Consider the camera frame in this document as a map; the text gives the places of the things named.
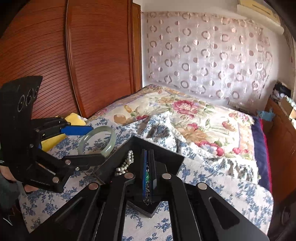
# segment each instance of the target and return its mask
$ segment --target jewelry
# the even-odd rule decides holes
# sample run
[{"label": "jewelry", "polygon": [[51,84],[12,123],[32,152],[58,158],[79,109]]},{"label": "jewelry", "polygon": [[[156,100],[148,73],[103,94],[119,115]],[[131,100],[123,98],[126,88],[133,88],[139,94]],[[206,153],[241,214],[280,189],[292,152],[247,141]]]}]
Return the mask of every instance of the jewelry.
[{"label": "jewelry", "polygon": [[122,163],[122,165],[120,167],[116,168],[115,176],[117,177],[119,175],[122,175],[122,174],[128,172],[128,167],[133,162],[134,162],[133,151],[129,150],[127,159],[124,160],[124,162]]}]

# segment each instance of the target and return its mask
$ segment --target wooden wardrobe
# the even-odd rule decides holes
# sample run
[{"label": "wooden wardrobe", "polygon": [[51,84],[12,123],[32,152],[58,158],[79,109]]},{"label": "wooden wardrobe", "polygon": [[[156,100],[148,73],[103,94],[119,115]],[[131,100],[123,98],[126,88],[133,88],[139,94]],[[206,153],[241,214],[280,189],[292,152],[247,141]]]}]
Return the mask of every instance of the wooden wardrobe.
[{"label": "wooden wardrobe", "polygon": [[33,118],[88,118],[138,91],[139,7],[131,0],[29,1],[1,38],[0,86],[43,76]]}]

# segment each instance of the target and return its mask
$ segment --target navy blue blanket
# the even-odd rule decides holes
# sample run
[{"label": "navy blue blanket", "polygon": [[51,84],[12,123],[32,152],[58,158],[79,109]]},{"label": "navy blue blanket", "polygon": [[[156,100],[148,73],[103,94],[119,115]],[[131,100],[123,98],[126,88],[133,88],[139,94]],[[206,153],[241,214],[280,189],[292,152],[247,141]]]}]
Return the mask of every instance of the navy blue blanket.
[{"label": "navy blue blanket", "polygon": [[261,179],[259,180],[259,185],[270,191],[269,180],[269,160],[268,153],[265,146],[264,133],[261,128],[259,117],[254,117],[255,124],[252,125],[252,134],[254,139],[254,151],[255,159],[257,161],[257,166],[259,169],[259,174]]}]

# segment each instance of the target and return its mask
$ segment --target person's hand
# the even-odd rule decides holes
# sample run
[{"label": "person's hand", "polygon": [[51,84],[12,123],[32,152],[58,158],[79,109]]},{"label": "person's hand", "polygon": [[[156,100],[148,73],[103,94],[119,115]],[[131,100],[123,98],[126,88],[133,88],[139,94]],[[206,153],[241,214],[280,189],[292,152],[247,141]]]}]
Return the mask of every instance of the person's hand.
[{"label": "person's hand", "polygon": [[[14,178],[14,176],[12,175],[12,173],[10,172],[10,170],[9,170],[8,167],[0,166],[0,173],[3,175],[3,177],[5,179],[10,180],[10,181],[13,181],[13,182],[16,181],[16,179]],[[39,188],[30,186],[30,185],[25,185],[24,186],[24,190],[26,192],[33,192],[33,191],[36,191],[38,189]]]}]

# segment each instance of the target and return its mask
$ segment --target white wall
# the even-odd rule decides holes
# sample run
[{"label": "white wall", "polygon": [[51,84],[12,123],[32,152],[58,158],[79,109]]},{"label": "white wall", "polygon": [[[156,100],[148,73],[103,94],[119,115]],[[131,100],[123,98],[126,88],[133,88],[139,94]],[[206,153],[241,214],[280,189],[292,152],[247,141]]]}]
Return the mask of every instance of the white wall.
[{"label": "white wall", "polygon": [[[268,6],[263,0],[257,0]],[[141,5],[142,12],[151,11],[189,11],[208,12],[225,15],[233,18],[243,19],[245,17],[236,13],[238,0],[133,0]],[[145,23],[142,24],[142,68],[143,86],[150,84],[148,81],[147,43]],[[269,73],[268,81],[262,92],[262,105],[259,109],[264,109],[269,94],[272,92],[277,80],[285,83],[290,89],[294,87],[292,64],[290,59],[290,49],[283,35],[278,35],[271,30],[264,28],[264,35],[269,37],[272,46],[273,64]]]}]

